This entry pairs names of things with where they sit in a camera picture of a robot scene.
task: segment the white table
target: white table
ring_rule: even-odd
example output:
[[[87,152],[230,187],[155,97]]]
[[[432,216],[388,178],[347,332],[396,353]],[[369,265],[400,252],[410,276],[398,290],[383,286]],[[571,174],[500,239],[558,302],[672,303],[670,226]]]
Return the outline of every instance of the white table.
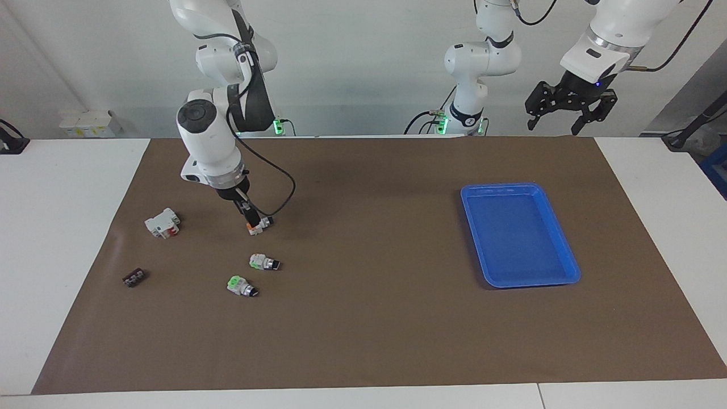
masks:
[[[597,142],[727,362],[727,202],[660,140]],[[85,278],[69,271],[89,271],[147,144],[35,140],[0,157],[0,394],[30,393]],[[727,380],[0,397],[0,408],[99,406],[721,409]]]

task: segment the table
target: table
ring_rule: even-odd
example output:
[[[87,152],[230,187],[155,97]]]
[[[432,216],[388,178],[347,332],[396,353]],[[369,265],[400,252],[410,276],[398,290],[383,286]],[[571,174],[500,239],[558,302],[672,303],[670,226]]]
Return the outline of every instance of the table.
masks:
[[[26,394],[40,371],[55,336],[75,298],[83,277],[38,284],[17,271],[41,273],[52,282],[63,269],[87,271],[106,229],[139,164],[146,140],[34,141],[13,162],[0,162],[0,174],[12,174],[0,186],[1,248],[26,243],[4,263],[8,283],[2,287],[0,323],[4,330],[0,362],[0,393]],[[723,360],[727,354],[727,325],[720,321],[727,301],[722,297],[727,277],[720,267],[727,255],[718,243],[727,236],[727,204],[686,154],[672,154],[660,140],[599,138],[598,145],[614,169],[634,208],[648,229]],[[103,172],[105,177],[98,178]],[[89,191],[97,192],[88,195]],[[39,239],[34,233],[43,229]],[[73,232],[68,239],[66,232]],[[335,402],[369,405],[472,407],[473,402],[493,407],[576,408],[595,402],[603,407],[643,405],[648,399],[677,407],[679,399],[699,396],[702,407],[724,402],[724,380],[610,384],[553,384],[462,386],[425,388],[308,389],[299,391],[148,392],[91,394],[74,397],[3,397],[0,405],[105,405],[116,402],[151,405],[160,397],[172,404],[193,407],[195,402],[274,402],[295,400],[300,406],[321,407]]]

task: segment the blue tray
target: blue tray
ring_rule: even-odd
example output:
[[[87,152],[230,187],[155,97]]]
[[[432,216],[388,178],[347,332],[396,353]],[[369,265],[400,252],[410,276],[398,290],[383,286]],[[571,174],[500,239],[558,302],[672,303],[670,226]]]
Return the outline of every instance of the blue tray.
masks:
[[[581,272],[543,189],[535,183],[462,189],[482,272],[498,288],[578,282]]]

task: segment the white robotic arm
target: white robotic arm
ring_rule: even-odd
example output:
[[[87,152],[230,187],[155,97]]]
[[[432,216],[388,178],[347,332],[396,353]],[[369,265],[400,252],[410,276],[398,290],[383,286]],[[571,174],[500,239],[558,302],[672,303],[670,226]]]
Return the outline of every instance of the white robotic arm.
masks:
[[[596,16],[578,42],[563,56],[566,69],[560,84],[540,82],[525,103],[533,130],[539,119],[561,109],[581,111],[571,132],[601,122],[618,101],[608,86],[626,71],[651,39],[656,26],[680,0],[590,0]],[[590,106],[598,103],[592,111]]]
[[[479,0],[477,26],[485,41],[456,44],[445,67],[457,80],[454,102],[446,111],[446,132],[470,134],[479,126],[487,99],[485,76],[514,73],[522,52],[514,41],[515,13],[510,0]]]
[[[275,114],[262,74],[275,68],[273,45],[247,23],[239,0],[169,0],[180,25],[208,41],[197,50],[205,75],[224,87],[192,91],[177,113],[177,127],[190,157],[182,178],[214,188],[235,203],[250,234],[272,223],[249,201],[250,182],[235,132],[263,131]]]

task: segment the brown table mat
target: brown table mat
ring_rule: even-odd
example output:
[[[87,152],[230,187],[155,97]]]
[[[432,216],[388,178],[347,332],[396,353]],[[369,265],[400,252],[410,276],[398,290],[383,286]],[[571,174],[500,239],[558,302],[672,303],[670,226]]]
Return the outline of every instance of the brown table mat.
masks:
[[[34,394],[727,378],[594,140],[250,143],[299,183],[258,237],[180,179],[180,140],[150,143]],[[273,209],[286,179],[249,169]],[[547,192],[578,284],[484,282],[459,190],[523,181]],[[143,223],[165,207],[182,216],[166,241]],[[282,270],[249,268],[258,252]],[[150,277],[127,289],[136,267]],[[237,274],[258,298],[226,290]]]

